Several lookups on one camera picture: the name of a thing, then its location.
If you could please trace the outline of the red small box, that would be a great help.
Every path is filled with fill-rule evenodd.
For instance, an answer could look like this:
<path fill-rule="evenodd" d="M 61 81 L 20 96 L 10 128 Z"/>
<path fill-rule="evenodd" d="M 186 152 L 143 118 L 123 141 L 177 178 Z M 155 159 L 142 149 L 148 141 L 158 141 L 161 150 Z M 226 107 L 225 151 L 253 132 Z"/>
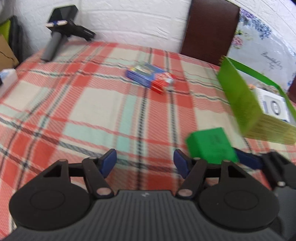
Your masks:
<path fill-rule="evenodd" d="M 151 90 L 158 94 L 164 94 L 168 88 L 174 85 L 175 78 L 171 73 L 155 73 L 151 83 Z"/>

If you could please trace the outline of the blue card box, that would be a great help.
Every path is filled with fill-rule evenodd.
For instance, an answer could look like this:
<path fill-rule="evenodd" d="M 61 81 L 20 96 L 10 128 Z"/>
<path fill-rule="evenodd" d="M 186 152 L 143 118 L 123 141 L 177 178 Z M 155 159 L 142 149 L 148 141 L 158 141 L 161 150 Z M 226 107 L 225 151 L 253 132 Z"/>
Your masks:
<path fill-rule="evenodd" d="M 155 75 L 165 71 L 146 62 L 140 62 L 126 70 L 126 77 L 139 83 L 140 85 L 151 88 Z"/>

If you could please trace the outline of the green small box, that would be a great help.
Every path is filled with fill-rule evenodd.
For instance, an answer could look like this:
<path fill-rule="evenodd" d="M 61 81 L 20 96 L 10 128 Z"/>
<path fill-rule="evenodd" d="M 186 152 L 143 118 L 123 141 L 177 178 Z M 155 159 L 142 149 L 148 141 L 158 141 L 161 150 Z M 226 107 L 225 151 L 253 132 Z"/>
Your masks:
<path fill-rule="evenodd" d="M 186 144 L 192 158 L 204 159 L 210 164 L 221 164 L 224 160 L 239 162 L 223 128 L 192 132 Z"/>

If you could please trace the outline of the white power strip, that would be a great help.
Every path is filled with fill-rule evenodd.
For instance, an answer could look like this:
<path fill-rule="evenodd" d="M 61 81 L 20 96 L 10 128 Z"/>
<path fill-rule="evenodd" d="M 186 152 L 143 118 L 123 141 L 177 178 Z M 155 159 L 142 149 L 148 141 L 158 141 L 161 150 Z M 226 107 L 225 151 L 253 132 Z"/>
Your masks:
<path fill-rule="evenodd" d="M 17 80 L 18 76 L 15 69 L 3 69 L 1 71 L 0 95 L 3 96 Z"/>

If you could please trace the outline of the dark brown headboard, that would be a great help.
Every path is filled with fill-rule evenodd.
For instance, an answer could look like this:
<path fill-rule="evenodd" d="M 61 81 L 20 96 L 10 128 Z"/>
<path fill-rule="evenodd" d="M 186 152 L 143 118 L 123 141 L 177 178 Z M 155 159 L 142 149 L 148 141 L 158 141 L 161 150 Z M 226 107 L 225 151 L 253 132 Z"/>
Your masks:
<path fill-rule="evenodd" d="M 180 53 L 220 65 L 239 21 L 240 7 L 225 0 L 191 1 Z"/>

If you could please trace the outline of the green open cardboard box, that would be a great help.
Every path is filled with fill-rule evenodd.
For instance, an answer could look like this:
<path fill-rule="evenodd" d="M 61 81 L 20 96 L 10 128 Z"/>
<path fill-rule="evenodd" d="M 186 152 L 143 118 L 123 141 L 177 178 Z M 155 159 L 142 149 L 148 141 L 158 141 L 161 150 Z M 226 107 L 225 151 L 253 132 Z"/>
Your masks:
<path fill-rule="evenodd" d="M 275 87 L 284 98 L 291 122 L 279 120 L 263 112 L 255 93 L 248 87 L 241 73 L 245 73 L 261 83 Z M 222 89 L 228 99 L 239 129 L 244 137 L 257 140 L 294 145 L 295 144 L 295 107 L 279 85 L 250 67 L 231 59 L 223 58 L 217 74 Z"/>

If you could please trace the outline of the white blue device box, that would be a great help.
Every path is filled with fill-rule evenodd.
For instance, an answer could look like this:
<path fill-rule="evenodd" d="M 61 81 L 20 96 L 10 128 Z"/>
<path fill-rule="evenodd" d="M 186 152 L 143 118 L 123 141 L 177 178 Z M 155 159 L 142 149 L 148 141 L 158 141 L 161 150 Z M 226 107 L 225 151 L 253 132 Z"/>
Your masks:
<path fill-rule="evenodd" d="M 260 88 L 255 88 L 254 93 L 264 114 L 290 122 L 287 104 L 283 97 Z"/>

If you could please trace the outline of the plaid bed blanket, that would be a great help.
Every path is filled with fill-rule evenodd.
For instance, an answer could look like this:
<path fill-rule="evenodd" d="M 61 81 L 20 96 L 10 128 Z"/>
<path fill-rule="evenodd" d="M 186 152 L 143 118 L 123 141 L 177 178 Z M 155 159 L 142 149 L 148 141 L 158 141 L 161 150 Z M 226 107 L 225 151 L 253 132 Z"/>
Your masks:
<path fill-rule="evenodd" d="M 187 136 L 222 127 L 244 152 L 275 150 L 295 161 L 295 146 L 244 138 L 216 78 L 218 67 L 181 54 L 105 42 L 68 42 L 52 62 L 38 52 L 1 98 L 1 238 L 15 229 L 11 196 L 58 159 L 81 162 L 116 149 L 107 181 L 114 190 L 175 192 L 183 179 L 173 152 Z M 126 77 L 146 62 L 171 73 L 158 94 Z"/>

